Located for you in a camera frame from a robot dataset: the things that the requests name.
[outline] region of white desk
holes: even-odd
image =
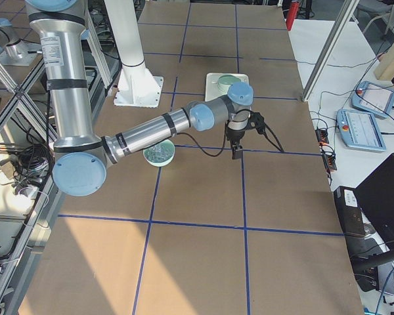
[[[300,63],[300,61],[309,63],[315,63],[317,61],[332,25],[332,21],[295,20],[294,22],[293,29],[290,32],[290,40],[292,42],[292,47],[294,48],[295,58],[299,61],[298,70],[303,86],[306,85],[314,66]],[[356,64],[362,64],[372,60],[374,57],[374,52],[370,48],[356,23],[350,22],[343,31],[328,64],[354,66]],[[309,99],[310,110],[316,112],[319,110],[319,101],[322,91],[342,94],[353,90],[369,65],[370,63],[356,68],[325,67]],[[382,86],[391,86],[392,83],[390,81],[378,81],[375,78],[373,71],[377,66],[378,61],[374,63],[369,72],[365,75],[363,81],[368,80]],[[347,93],[345,96],[335,96],[324,93],[322,95],[321,114],[329,117],[335,117],[336,112],[344,104],[344,108],[350,108],[351,101],[349,100],[346,102],[349,95],[350,94]],[[394,110],[392,110],[390,114],[394,117]],[[331,119],[326,119],[324,117],[321,118],[327,122],[329,127],[334,125],[334,122]],[[323,127],[324,123],[320,121],[318,125]],[[378,125],[381,132],[394,132],[394,122],[390,118],[378,119]],[[332,190],[335,190],[340,185],[356,187],[381,162],[383,162],[389,154],[394,152],[394,135],[383,136],[385,145],[387,146],[387,151],[384,153],[349,150],[341,140],[338,133],[334,136],[334,129],[329,129],[328,137],[337,154],[336,165],[338,170],[332,173]],[[360,291],[360,293],[364,306],[368,307],[369,310],[375,311],[379,293],[375,291],[368,293]],[[387,301],[394,301],[394,298],[390,297]],[[391,311],[394,312],[394,306],[388,306],[388,304],[383,303],[381,304],[379,311],[380,314],[390,314]]]

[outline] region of gray chair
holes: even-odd
[[[368,13],[370,16],[373,16],[373,19],[369,21],[369,23],[366,25],[365,29],[363,30],[363,34],[365,34],[369,26],[373,23],[373,21],[388,16],[388,23],[384,33],[385,35],[387,35],[389,30],[389,23],[393,18],[394,4],[386,5],[385,3],[382,3],[378,0],[360,0],[359,4],[357,5],[357,13],[356,13],[357,19],[359,19],[360,11],[364,11]]]

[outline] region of computer monitor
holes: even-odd
[[[394,153],[357,186],[355,196],[382,240],[394,249]]]

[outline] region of red object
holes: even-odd
[[[286,18],[286,27],[288,28],[288,31],[292,29],[292,25],[294,24],[294,20],[296,18],[298,10],[299,10],[299,0],[292,0],[288,12],[288,17]]]

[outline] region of black electronic device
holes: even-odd
[[[363,213],[394,252],[394,153],[355,189]]]
[[[343,233],[357,238],[365,237],[361,208],[359,207],[353,188],[339,186],[334,191],[334,203]]]

